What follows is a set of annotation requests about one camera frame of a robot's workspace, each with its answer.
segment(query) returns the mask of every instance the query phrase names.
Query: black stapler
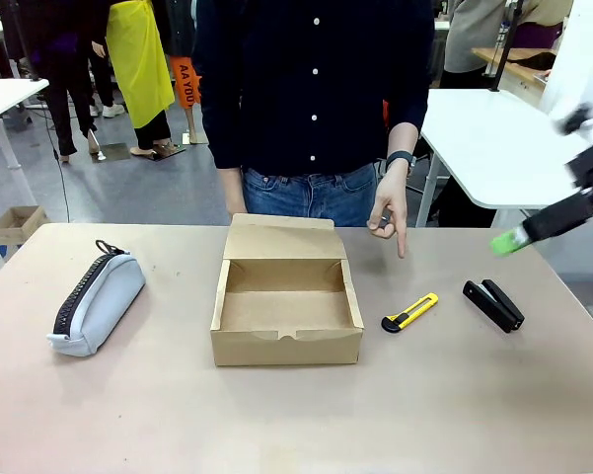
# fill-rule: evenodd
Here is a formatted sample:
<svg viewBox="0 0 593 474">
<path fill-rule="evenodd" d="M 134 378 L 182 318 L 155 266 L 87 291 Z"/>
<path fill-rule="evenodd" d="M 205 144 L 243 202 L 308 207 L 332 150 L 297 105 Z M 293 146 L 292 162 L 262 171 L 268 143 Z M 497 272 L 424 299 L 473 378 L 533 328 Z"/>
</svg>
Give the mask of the black stapler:
<svg viewBox="0 0 593 474">
<path fill-rule="evenodd" d="M 468 281 L 463 288 L 463 294 L 505 333 L 517 331 L 522 326 L 524 316 L 492 280 L 485 279 L 480 285 Z"/>
</svg>

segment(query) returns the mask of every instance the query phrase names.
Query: brown box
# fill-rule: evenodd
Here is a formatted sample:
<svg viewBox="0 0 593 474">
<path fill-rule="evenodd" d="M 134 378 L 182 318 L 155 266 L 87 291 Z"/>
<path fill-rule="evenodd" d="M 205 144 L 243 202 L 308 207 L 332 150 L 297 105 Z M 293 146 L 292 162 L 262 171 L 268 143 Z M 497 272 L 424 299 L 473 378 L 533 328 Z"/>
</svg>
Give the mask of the brown box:
<svg viewBox="0 0 593 474">
<path fill-rule="evenodd" d="M 0 217 L 0 245 L 21 245 L 50 222 L 38 205 L 11 207 Z"/>
<path fill-rule="evenodd" d="M 216 365 L 356 363 L 363 331 L 332 221 L 235 215 L 211 326 Z"/>
</svg>

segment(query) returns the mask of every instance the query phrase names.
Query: wristwatch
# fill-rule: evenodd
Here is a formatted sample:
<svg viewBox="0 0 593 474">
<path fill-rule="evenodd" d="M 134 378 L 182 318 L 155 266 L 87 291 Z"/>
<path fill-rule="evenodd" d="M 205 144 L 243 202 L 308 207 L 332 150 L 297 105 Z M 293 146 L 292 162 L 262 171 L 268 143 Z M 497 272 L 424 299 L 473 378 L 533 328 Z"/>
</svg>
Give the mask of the wristwatch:
<svg viewBox="0 0 593 474">
<path fill-rule="evenodd" d="M 408 161 L 409 169 L 414 166 L 414 157 L 409 151 L 394 151 L 388 156 L 388 158 L 386 158 L 386 171 L 388 171 L 393 162 L 398 159 Z"/>
</svg>

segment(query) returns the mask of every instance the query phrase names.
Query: zipper pull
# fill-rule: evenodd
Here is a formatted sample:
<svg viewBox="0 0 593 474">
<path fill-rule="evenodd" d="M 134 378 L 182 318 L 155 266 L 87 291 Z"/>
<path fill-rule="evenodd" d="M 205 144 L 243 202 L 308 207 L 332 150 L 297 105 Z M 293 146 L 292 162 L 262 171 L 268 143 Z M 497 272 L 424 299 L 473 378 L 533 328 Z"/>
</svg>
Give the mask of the zipper pull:
<svg viewBox="0 0 593 474">
<path fill-rule="evenodd" d="M 124 255 L 127 252 L 125 252 L 124 250 L 119 249 L 118 247 L 115 247 L 114 245 L 110 245 L 109 243 L 103 241 L 103 240 L 97 240 L 96 242 L 97 248 L 102 251 L 104 254 L 108 254 L 108 255 Z"/>
</svg>

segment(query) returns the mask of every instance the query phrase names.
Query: box cutter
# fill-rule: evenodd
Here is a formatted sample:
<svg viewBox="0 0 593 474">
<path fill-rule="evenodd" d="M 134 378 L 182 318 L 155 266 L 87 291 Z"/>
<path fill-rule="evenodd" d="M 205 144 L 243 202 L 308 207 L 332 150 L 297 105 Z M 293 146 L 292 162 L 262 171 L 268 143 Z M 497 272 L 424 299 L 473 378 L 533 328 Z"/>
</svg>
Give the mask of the box cutter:
<svg viewBox="0 0 593 474">
<path fill-rule="evenodd" d="M 382 328 L 384 328 L 384 331 L 389 333 L 398 333 L 405 327 L 409 326 L 413 321 L 424 314 L 436 303 L 438 303 L 438 296 L 434 293 L 429 293 L 428 295 L 419 299 L 406 311 L 394 316 L 386 316 L 384 319 L 382 319 Z"/>
<path fill-rule="evenodd" d="M 485 279 L 480 285 L 468 281 L 463 294 L 505 333 L 517 331 L 522 326 L 524 316 L 492 280 Z"/>
</svg>

